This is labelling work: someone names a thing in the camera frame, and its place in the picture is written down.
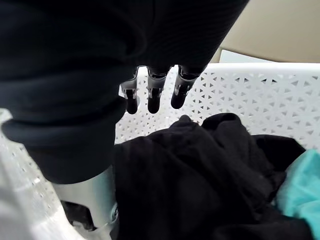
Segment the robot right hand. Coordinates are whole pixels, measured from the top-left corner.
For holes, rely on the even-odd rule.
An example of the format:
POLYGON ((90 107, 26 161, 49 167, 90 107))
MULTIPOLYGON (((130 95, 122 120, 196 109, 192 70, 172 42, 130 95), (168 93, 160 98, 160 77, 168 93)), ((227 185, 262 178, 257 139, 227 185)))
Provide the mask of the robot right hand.
POLYGON ((113 221, 119 86, 137 68, 202 70, 245 0, 3 0, 2 132, 24 145, 67 213, 91 230, 113 221))

